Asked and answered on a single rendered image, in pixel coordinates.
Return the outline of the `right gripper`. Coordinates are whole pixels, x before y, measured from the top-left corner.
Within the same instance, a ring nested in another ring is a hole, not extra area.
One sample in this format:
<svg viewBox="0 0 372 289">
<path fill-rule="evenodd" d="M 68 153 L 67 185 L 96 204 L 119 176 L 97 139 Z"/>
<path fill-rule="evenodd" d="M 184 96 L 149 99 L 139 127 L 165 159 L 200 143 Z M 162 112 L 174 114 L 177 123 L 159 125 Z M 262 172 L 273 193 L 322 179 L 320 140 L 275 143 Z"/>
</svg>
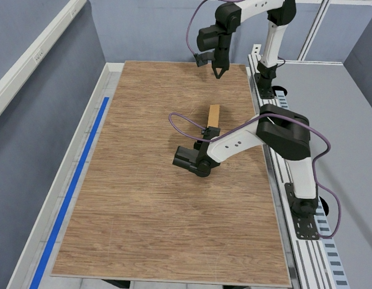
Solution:
<svg viewBox="0 0 372 289">
<path fill-rule="evenodd" d="M 196 60 L 199 62 L 199 60 L 205 61 L 205 60 L 211 60 L 211 66 L 214 71 L 215 77 L 217 79 L 220 79 L 220 77 L 223 75 L 223 73 L 226 70 L 229 70 L 230 67 L 230 61 L 229 61 L 229 50 L 230 46 L 226 48 L 219 48 L 218 46 L 214 48 L 213 52 L 204 52 L 199 54 Z M 222 68 L 219 75 L 217 74 L 216 68 Z"/>
</svg>

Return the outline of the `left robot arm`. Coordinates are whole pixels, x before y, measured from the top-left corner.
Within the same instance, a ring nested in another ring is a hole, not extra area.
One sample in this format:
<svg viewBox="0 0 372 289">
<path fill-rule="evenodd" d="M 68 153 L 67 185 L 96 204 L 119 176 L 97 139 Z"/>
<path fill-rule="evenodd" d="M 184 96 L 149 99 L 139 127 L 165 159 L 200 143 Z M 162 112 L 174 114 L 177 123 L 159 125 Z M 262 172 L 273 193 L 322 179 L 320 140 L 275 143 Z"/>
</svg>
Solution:
<svg viewBox="0 0 372 289">
<path fill-rule="evenodd" d="M 271 103 L 262 105 L 259 114 L 250 120 L 263 114 L 285 116 L 309 127 L 305 116 Z M 319 240 L 313 217 L 318 207 L 318 184 L 314 180 L 310 140 L 310 131 L 302 126 L 280 118 L 258 118 L 215 141 L 202 142 L 200 150 L 178 146 L 172 164 L 207 177 L 212 168 L 228 157 L 267 144 L 288 164 L 292 183 L 285 183 L 284 187 L 297 239 Z"/>
</svg>

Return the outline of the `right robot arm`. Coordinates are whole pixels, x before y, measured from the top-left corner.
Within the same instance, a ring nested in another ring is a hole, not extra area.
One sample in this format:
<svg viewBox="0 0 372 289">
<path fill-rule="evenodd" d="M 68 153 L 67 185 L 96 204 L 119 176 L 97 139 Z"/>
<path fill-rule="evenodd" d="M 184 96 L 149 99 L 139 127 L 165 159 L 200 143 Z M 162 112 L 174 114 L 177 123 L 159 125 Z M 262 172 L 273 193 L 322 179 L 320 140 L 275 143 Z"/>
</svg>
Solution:
<svg viewBox="0 0 372 289">
<path fill-rule="evenodd" d="M 295 0 L 241 0 L 226 2 L 215 11 L 215 24 L 200 28 L 197 36 L 198 49 L 202 51 L 229 47 L 232 32 L 236 32 L 244 20 L 267 11 L 268 36 L 261 59 L 254 73 L 260 99 L 274 99 L 272 80 L 276 78 L 277 57 L 281 41 L 288 24 L 296 15 Z M 239 21 L 238 21 L 239 20 Z"/>
</svg>

